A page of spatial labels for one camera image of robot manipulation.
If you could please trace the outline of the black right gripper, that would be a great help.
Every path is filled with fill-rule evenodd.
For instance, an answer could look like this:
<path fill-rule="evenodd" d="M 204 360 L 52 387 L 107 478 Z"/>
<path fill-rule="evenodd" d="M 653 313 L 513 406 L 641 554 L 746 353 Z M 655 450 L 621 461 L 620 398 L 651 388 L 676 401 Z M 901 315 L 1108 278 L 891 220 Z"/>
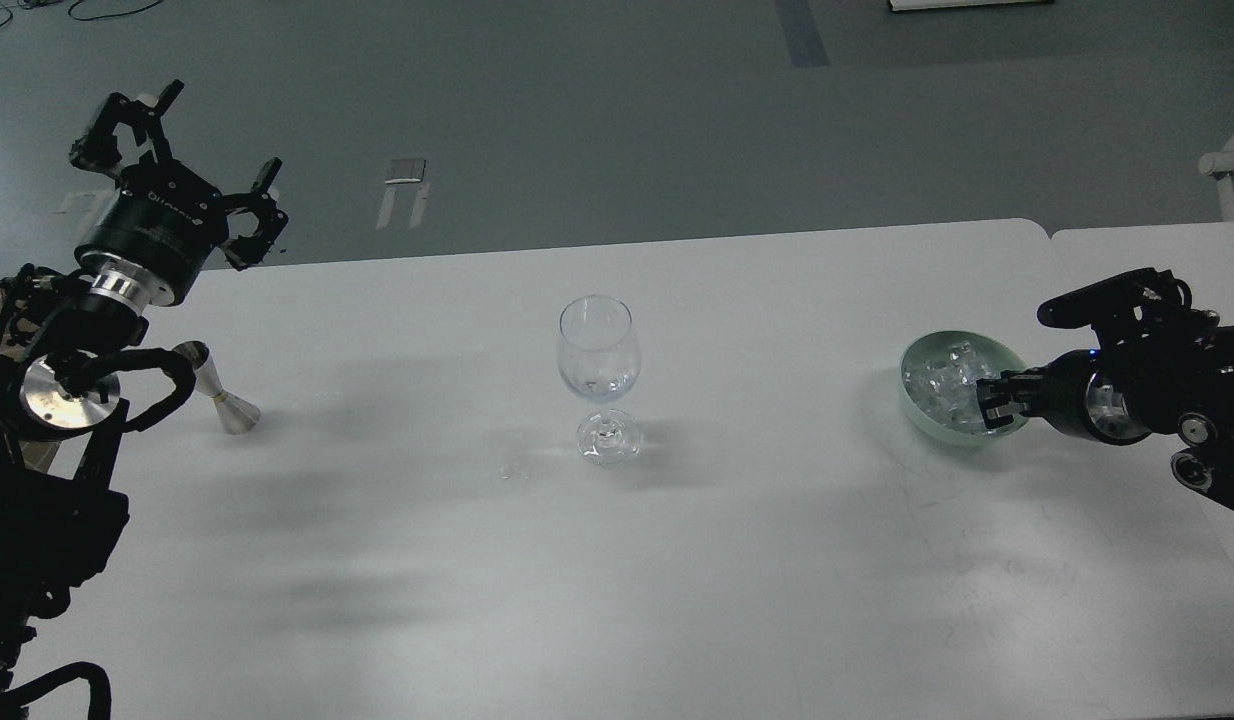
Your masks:
<path fill-rule="evenodd" d="M 1096 350 L 1070 351 L 1043 368 L 979 379 L 975 393 L 987 433 L 1014 432 L 1038 416 L 1065 436 L 1102 445 L 1129 446 L 1151 436 L 1099 368 Z"/>

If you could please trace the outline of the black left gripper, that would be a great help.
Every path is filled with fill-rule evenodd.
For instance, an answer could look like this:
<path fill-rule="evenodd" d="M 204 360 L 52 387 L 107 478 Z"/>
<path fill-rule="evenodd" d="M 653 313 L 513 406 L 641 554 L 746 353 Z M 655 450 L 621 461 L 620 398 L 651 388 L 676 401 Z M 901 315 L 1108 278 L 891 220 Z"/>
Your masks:
<path fill-rule="evenodd" d="M 186 300 L 216 246 L 230 268 L 246 272 L 267 259 L 289 222 L 271 191 L 283 159 L 265 161 L 247 191 L 221 196 L 218 186 L 173 158 L 163 119 L 184 86 L 174 79 L 152 104 L 114 91 L 69 151 L 74 168 L 109 177 L 118 186 L 118 195 L 77 245 L 78 264 L 90 270 L 104 259 L 139 266 L 159 279 L 154 303 L 165 308 Z M 138 149 L 149 146 L 136 164 L 123 164 L 122 127 L 130 128 Z M 255 220 L 251 233 L 227 231 L 227 217 L 238 215 Z"/>

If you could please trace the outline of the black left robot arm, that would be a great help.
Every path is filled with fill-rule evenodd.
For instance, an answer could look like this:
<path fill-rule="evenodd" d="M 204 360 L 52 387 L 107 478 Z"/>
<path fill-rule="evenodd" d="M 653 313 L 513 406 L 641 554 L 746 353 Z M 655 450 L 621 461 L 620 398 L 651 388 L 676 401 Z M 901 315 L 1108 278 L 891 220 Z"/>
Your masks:
<path fill-rule="evenodd" d="M 221 387 L 207 346 L 146 348 L 146 311 L 188 299 L 213 252 L 259 266 L 288 225 L 262 164 L 247 191 L 223 193 L 173 156 L 163 119 L 181 95 L 111 94 L 73 143 L 78 169 L 109 177 L 114 201 L 77 243 L 77 269 L 22 266 L 0 278 L 0 719 L 26 719 L 42 697 L 88 685 L 86 715 L 111 716 L 111 683 L 78 661 L 15 684 L 35 620 L 70 606 L 105 571 L 131 519 L 111 487 L 128 433 L 155 427 L 193 393 L 213 401 L 233 436 L 262 411 Z"/>

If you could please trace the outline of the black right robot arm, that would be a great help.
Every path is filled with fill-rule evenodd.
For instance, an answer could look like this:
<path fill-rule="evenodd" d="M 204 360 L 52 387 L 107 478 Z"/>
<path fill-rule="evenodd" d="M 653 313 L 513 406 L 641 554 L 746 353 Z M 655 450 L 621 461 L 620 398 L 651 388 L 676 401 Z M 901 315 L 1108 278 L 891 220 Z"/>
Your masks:
<path fill-rule="evenodd" d="M 986 429 L 1041 419 L 1065 436 L 1129 446 L 1175 436 L 1181 487 L 1234 513 L 1234 325 L 1169 270 L 1124 272 L 1038 306 L 1048 329 L 1092 329 L 1095 348 L 975 387 Z"/>

